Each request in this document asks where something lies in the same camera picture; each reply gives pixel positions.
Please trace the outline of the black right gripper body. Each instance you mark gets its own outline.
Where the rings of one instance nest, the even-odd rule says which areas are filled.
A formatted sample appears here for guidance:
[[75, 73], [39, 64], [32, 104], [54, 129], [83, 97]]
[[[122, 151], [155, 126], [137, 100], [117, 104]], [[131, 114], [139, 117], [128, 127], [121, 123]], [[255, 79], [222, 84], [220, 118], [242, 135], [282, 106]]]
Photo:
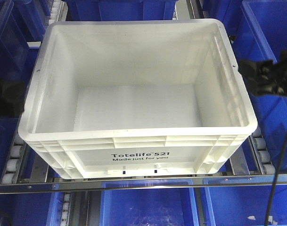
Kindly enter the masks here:
[[273, 95], [287, 97], [287, 49], [281, 51], [280, 61], [242, 60], [238, 67], [247, 91], [257, 97]]

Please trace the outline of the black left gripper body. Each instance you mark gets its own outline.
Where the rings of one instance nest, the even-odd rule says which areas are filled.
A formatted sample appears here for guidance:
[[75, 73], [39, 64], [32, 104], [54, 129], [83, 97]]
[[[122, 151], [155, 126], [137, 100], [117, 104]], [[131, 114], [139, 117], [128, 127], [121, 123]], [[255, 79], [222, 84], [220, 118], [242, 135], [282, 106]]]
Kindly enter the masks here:
[[24, 111], [25, 83], [0, 78], [0, 118], [18, 118]]

